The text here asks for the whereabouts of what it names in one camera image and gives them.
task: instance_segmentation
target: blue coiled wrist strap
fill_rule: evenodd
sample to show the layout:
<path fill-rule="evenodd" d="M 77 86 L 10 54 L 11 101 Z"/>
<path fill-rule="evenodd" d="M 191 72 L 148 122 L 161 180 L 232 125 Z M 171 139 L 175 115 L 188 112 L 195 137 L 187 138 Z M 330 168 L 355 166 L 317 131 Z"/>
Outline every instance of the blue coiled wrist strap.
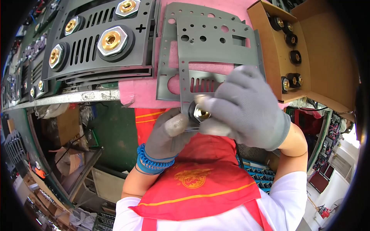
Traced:
<path fill-rule="evenodd" d="M 170 167 L 175 163 L 175 159 L 172 161 L 163 163 L 163 162 L 155 162 L 147 158 L 145 153 L 145 144 L 139 145 L 138 149 L 138 158 L 137 158 L 137 165 L 141 171 L 148 174 L 161 174 L 164 169 Z"/>

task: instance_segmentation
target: person's right hand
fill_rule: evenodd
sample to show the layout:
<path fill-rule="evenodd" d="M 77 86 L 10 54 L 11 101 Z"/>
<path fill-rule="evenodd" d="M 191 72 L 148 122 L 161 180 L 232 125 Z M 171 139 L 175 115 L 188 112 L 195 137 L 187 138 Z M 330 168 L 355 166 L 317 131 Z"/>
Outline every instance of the person's right hand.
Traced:
<path fill-rule="evenodd" d="M 290 117 L 278 101 L 262 74 L 255 67 L 235 68 L 212 98 L 197 95 L 195 102 L 211 113 L 199 132 L 228 136 L 249 147 L 274 150 L 285 140 Z"/>

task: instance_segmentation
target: yellow emblem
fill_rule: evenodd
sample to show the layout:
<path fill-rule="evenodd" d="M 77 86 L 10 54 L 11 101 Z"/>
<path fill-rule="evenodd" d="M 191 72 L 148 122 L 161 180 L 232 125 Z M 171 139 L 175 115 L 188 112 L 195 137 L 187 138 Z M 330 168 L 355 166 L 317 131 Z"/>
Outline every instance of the yellow emblem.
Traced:
<path fill-rule="evenodd" d="M 206 181 L 206 176 L 212 169 L 184 170 L 175 174 L 175 179 L 182 182 L 186 188 L 199 188 Z"/>

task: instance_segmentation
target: plus sign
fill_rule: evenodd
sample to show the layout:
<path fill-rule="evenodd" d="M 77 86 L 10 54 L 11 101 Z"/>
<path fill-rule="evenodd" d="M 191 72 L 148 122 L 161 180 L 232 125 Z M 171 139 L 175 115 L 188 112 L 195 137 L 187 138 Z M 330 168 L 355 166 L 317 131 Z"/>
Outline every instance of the plus sign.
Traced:
<path fill-rule="evenodd" d="M 141 33 L 142 30 L 145 30 L 146 27 L 142 27 L 142 24 L 140 25 L 140 27 L 137 27 L 136 28 L 137 30 L 139 30 L 139 33 Z"/>

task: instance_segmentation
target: hand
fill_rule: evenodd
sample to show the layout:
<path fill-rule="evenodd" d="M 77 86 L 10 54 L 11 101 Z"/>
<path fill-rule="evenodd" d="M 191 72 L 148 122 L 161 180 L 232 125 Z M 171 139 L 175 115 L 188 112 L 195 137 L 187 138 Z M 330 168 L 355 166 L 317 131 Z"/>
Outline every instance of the hand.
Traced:
<path fill-rule="evenodd" d="M 195 102 L 212 115 L 201 123 L 200 133 L 228 136 L 249 147 L 274 150 L 290 128 L 289 115 L 278 107 L 270 86 L 255 67 L 235 68 L 214 98 L 197 95 Z"/>
<path fill-rule="evenodd" d="M 148 157 L 156 162 L 172 161 L 195 135 L 195 132 L 184 132 L 188 122 L 189 117 L 181 114 L 179 108 L 160 115 L 145 145 Z"/>

